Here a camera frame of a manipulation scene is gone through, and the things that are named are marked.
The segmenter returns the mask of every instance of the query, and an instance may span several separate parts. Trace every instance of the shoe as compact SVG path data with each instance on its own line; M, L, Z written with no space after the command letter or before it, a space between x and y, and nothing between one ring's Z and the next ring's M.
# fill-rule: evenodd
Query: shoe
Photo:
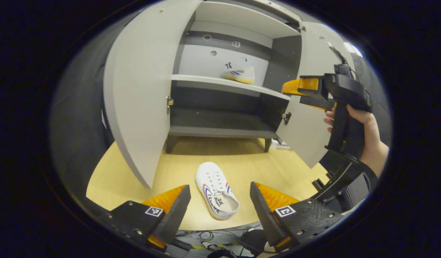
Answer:
M254 67L243 70L227 71L222 74L225 79L238 81L240 83L252 84L255 82Z
M215 163L201 164L195 181L214 218L229 219L236 214L240 203L230 189L224 173Z
M219 251L219 250L225 250L225 248L221 248L220 246L218 246L218 245L216 245L216 244L214 244L212 242L209 242L207 240L203 240L200 243L207 250L211 250L211 251L214 251L214 252L215 251Z

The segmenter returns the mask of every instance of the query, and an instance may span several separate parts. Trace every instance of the table surface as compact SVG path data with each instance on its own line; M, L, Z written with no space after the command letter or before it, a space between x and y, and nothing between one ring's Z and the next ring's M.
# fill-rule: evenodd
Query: table surface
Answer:
M310 169L292 150L270 148L264 153L263 147L263 139L180 137L170 154L163 148L153 189L145 189L114 142L93 172L86 197L112 210L125 201L142 202L188 184L191 201L179 229L215 230L259 221L249 196L251 181L304 200L317 192L312 181L329 180L320 164ZM197 189L196 170L207 161L219 165L241 204L237 214L228 220L214 219Z

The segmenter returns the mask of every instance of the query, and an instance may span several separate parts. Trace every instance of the human hand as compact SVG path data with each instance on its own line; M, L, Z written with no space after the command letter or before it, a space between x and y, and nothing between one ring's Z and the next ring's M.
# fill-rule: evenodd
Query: human hand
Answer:
M372 113L354 109L347 105L347 109L351 117L364 125L364 149L361 154L360 161L370 167L372 171L379 177L384 169L389 154L389 147L379 139L379 129L376 118ZM324 122L330 126L334 124L335 108L332 111L326 111Z

